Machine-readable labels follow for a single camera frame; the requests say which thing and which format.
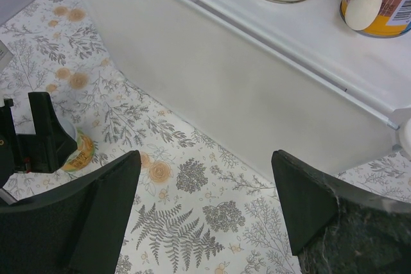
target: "gray fern print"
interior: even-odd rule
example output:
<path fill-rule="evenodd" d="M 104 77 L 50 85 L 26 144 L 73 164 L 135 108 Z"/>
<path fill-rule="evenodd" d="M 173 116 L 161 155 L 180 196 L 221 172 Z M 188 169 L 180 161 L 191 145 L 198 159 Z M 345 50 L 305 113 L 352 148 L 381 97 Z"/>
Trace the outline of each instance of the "gray fern print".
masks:
<path fill-rule="evenodd" d="M 256 250 L 252 250 L 251 254 L 245 260 L 247 261 L 247 265 L 244 267 L 244 270 L 241 271 L 240 274 L 261 273 L 261 267 L 265 267 L 264 257 L 261 257 L 261 253 L 257 252 Z M 274 274 L 273 271 L 270 271 L 270 267 L 267 268 L 267 271 L 265 273 Z"/>
<path fill-rule="evenodd" d="M 153 207 L 146 211 L 143 205 L 138 211 L 139 218 L 132 229 L 132 232 L 141 229 L 137 250 L 147 237 L 150 239 L 149 246 L 158 265 L 160 249 L 164 247 L 164 253 L 173 266 L 173 273 L 182 268 L 181 261 L 184 262 L 184 270 L 187 271 L 192 256 L 195 258 L 196 267 L 199 267 L 203 255 L 209 260 L 211 254 L 215 256 L 224 249 L 216 242 L 216 238 L 210 235 L 210 229 L 203 233 L 204 224 L 199 226 L 200 218 L 188 222 L 193 209 L 181 214 L 181 208 L 181 205 L 177 205 L 170 210 L 156 210 L 154 203 Z"/>
<path fill-rule="evenodd" d="M 41 89 L 46 81 L 47 72 L 38 66 L 33 46 L 26 39 L 20 39 L 9 43 L 8 48 L 14 55 L 9 63 L 13 79 L 8 88 L 15 86 L 18 89 L 28 88 L 31 91 Z"/>
<path fill-rule="evenodd" d="M 104 135 L 104 141 L 111 144 L 121 141 L 122 145 L 129 147 L 133 145 L 142 146 L 143 139 L 146 137 L 146 130 L 137 128 L 136 121 L 148 112 L 148 107 L 128 103 L 118 106 L 111 106 L 106 103 L 106 106 L 108 107 L 104 119 L 106 125 L 101 132 Z"/>
<path fill-rule="evenodd" d="M 16 56 L 17 53 L 24 53 L 28 50 L 28 46 L 30 46 L 30 53 L 34 54 L 36 51 L 39 51 L 42 55 L 46 55 L 49 57 L 51 61 L 58 62 L 61 65 L 66 64 L 66 56 L 63 53 L 60 53 L 61 46 L 56 43 L 50 42 L 50 39 L 46 38 L 42 35 L 36 35 L 38 32 L 30 31 L 25 25 L 22 25 L 21 28 L 16 26 L 14 23 L 5 24 L 1 26 L 3 34 L 12 33 L 13 37 L 22 37 L 19 41 L 11 42 L 10 44 L 14 44 L 14 48 L 16 51 L 12 51 L 12 53 Z M 34 41 L 35 45 L 28 44 L 29 41 Z"/>
<path fill-rule="evenodd" d="M 193 193 L 201 190 L 208 183 L 208 178 L 204 176 L 206 168 L 194 158 L 189 159 L 179 166 L 180 173 L 177 175 L 177 189 Z"/>
<path fill-rule="evenodd" d="M 205 144 L 205 146 L 209 149 L 214 149 L 214 146 L 216 145 L 214 140 L 212 140 L 207 135 L 204 135 L 203 133 L 198 131 L 196 128 L 194 128 L 193 133 L 191 133 L 191 138 L 197 143 Z"/>
<path fill-rule="evenodd" d="M 238 232 L 238 226 L 244 226 L 245 217 L 237 209 L 234 201 L 221 202 L 217 206 L 207 205 L 203 208 L 205 221 L 215 232 L 220 229 L 224 232 L 229 230 Z"/>
<path fill-rule="evenodd" d="M 78 28 L 72 35 L 66 37 L 69 39 L 69 45 L 73 48 L 74 55 L 79 56 L 82 60 L 89 58 L 93 53 L 106 52 L 94 26 Z"/>

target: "white utensil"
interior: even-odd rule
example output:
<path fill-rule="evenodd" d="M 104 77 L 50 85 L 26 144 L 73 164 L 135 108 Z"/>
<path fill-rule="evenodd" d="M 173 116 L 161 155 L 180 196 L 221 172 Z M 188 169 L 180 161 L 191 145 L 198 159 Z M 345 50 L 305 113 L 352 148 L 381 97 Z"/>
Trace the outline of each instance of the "white utensil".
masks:
<path fill-rule="evenodd" d="M 405 121 L 398 130 L 399 144 L 403 147 L 407 158 L 411 158 L 411 119 Z"/>
<path fill-rule="evenodd" d="M 353 30 L 370 26 L 380 11 L 383 0 L 350 0 L 345 11 L 345 22 Z"/>

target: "white shelf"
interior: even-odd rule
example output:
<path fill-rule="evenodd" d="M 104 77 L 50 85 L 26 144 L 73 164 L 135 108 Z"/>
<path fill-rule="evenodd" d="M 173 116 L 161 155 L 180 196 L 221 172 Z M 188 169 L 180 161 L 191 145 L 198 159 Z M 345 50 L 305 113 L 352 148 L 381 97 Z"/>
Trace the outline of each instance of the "white shelf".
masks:
<path fill-rule="evenodd" d="M 340 17 L 341 0 L 199 1 L 380 112 L 411 107 L 411 34 L 394 39 L 357 34 Z"/>

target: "orange can label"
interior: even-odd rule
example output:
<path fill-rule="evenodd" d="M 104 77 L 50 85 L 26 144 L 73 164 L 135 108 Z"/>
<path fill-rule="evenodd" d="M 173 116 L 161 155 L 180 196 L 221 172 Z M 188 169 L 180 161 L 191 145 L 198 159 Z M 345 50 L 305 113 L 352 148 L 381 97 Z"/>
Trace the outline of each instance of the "orange can label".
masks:
<path fill-rule="evenodd" d="M 341 13 L 345 16 L 350 0 L 342 0 Z M 379 37 L 396 37 L 411 29 L 411 0 L 383 0 L 374 22 L 362 30 Z"/>

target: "barcode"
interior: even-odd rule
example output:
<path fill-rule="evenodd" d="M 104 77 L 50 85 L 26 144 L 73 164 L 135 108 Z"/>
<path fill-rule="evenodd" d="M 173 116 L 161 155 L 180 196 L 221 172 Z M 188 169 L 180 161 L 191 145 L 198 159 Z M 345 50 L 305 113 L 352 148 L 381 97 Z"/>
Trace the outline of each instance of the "barcode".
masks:
<path fill-rule="evenodd" d="M 411 0 L 405 0 L 401 8 L 397 11 L 393 21 L 406 21 L 411 18 Z"/>

